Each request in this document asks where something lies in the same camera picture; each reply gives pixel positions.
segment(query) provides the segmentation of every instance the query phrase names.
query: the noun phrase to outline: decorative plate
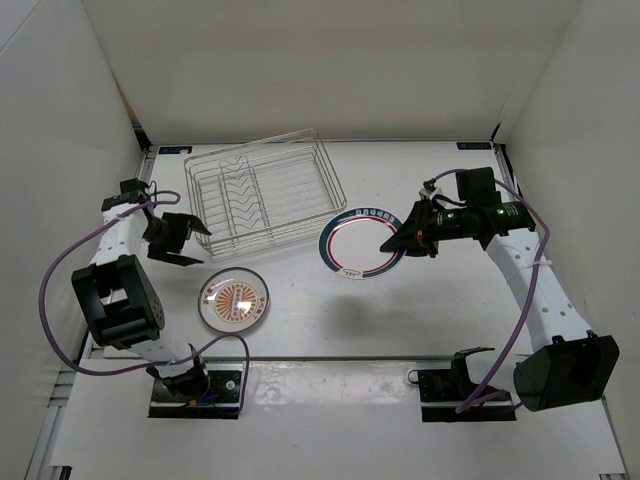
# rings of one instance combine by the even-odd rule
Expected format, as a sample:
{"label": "decorative plate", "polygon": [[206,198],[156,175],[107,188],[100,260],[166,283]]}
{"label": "decorative plate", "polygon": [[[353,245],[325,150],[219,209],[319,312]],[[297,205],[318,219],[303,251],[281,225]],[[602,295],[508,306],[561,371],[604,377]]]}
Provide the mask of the decorative plate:
{"label": "decorative plate", "polygon": [[404,251],[381,253],[382,245],[402,222],[380,208],[355,208],[331,220],[320,234],[320,256],[338,275],[352,279],[373,278],[388,272]]}
{"label": "decorative plate", "polygon": [[269,289],[260,275],[228,268],[206,281],[198,296],[198,312],[211,329],[238,333],[252,327],[269,305]]}

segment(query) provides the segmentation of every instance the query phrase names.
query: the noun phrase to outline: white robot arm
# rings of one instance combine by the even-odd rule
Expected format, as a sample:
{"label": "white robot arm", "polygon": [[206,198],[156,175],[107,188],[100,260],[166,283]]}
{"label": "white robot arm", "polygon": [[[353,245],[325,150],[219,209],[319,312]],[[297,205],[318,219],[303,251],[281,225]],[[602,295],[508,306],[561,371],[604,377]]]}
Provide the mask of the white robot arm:
{"label": "white robot arm", "polygon": [[[380,250],[435,257],[440,241],[478,240],[502,272],[521,310],[527,308],[534,264],[539,270],[531,305],[524,312],[533,354],[508,355],[497,368],[502,354],[492,349],[458,352],[451,369],[458,378],[452,382],[469,396],[495,372],[490,386],[517,393],[532,411],[599,399],[619,356],[616,342],[610,336],[595,335],[571,304],[551,263],[544,256],[536,262],[535,223],[521,202],[502,202],[493,170],[459,170],[456,180],[464,203],[442,195],[435,179],[425,182],[421,200]],[[462,208],[445,209],[442,202]]]}
{"label": "white robot arm", "polygon": [[[103,202],[105,224],[151,200],[148,186],[140,180],[121,182],[120,190],[120,195]],[[193,230],[209,234],[193,215],[165,213],[158,218],[152,207],[134,212],[105,232],[89,266],[73,272],[71,280],[96,343],[129,350],[151,362],[166,362],[147,371],[170,392],[188,399],[209,388],[205,364],[200,357],[171,363],[188,358],[194,350],[163,330],[162,304],[137,255],[146,241],[149,258],[181,266],[201,263],[179,255]]]}

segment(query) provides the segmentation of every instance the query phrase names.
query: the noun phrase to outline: white wall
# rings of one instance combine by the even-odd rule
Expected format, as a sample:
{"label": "white wall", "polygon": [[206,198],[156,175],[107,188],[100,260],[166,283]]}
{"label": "white wall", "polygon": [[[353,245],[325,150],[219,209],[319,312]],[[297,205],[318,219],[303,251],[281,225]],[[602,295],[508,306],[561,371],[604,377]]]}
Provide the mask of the white wall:
{"label": "white wall", "polygon": [[83,0],[154,141],[484,138],[579,0]]}
{"label": "white wall", "polygon": [[[59,368],[37,316],[40,279],[58,252],[101,223],[102,198],[140,159],[80,0],[41,0],[33,10],[36,2],[28,3],[0,8],[0,478],[7,480],[26,472]],[[83,329],[70,272],[89,255],[66,262],[49,294],[69,352]]]}
{"label": "white wall", "polygon": [[640,2],[584,1],[507,151],[570,297],[622,350],[606,396],[640,478]]}

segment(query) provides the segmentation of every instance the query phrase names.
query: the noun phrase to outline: dish rack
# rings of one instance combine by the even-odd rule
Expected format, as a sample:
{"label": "dish rack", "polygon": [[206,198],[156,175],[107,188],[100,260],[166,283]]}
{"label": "dish rack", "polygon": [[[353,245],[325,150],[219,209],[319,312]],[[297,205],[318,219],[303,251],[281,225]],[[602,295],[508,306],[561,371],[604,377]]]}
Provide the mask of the dish rack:
{"label": "dish rack", "polygon": [[314,130],[194,155],[184,162],[191,211],[211,232],[211,255],[302,237],[347,205]]}

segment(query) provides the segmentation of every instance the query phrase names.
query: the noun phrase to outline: black cable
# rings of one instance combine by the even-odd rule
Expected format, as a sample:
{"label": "black cable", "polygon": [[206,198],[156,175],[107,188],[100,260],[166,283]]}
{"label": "black cable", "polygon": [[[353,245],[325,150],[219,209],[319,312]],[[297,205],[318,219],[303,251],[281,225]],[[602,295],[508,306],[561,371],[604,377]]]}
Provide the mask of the black cable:
{"label": "black cable", "polygon": [[184,407],[188,407],[189,405],[191,405],[191,402],[195,401],[197,402],[198,400],[200,400],[201,398],[206,397],[207,395],[209,395],[209,393],[211,393],[211,377],[207,374],[207,388],[204,391],[204,393],[202,395],[200,395],[198,398],[195,398],[193,400],[189,400],[187,403],[185,403],[184,405],[180,405],[178,408],[184,408]]}
{"label": "black cable", "polygon": [[149,196],[153,197],[153,201],[155,202],[158,199],[158,182],[151,180],[151,183],[149,183],[149,191],[151,191],[151,185],[153,185],[153,193],[150,193]]}
{"label": "black cable", "polygon": [[444,200],[447,203],[450,203],[451,205],[455,205],[456,207],[466,207],[467,205],[465,203],[462,202],[456,202],[455,200],[451,200],[449,197],[442,195],[441,193],[436,193],[433,198],[431,199],[431,202],[433,202],[434,200]]}
{"label": "black cable", "polygon": [[445,210],[445,208],[442,205],[440,205],[438,202],[436,202],[435,199],[431,200],[431,205],[437,212],[444,212]]}
{"label": "black cable", "polygon": [[[240,335],[236,334],[236,333],[225,333],[223,335],[220,335],[219,337],[216,338],[228,338],[228,337],[233,337],[233,338],[237,338],[238,340],[240,340],[240,342],[242,343],[242,346],[244,347],[244,351],[245,351],[245,369],[244,369],[244,377],[242,378],[242,385],[240,387],[240,405],[238,406],[237,410],[233,410],[231,412],[225,412],[224,410],[220,410],[219,408],[216,407],[215,401],[211,402],[211,406],[217,410],[218,412],[220,412],[221,415],[228,415],[228,416],[235,416],[235,415],[240,415],[240,412],[242,412],[242,409],[244,408],[244,395],[247,391],[247,380],[249,379],[249,364],[251,363],[251,355],[249,354],[249,346],[247,345],[247,342],[244,340],[244,338],[242,338]],[[201,351],[197,351],[197,354],[203,353],[204,350],[206,349],[200,349]],[[180,405],[180,407],[178,408],[183,408],[183,407],[188,407],[190,404],[190,402],[187,402],[184,405]]]}

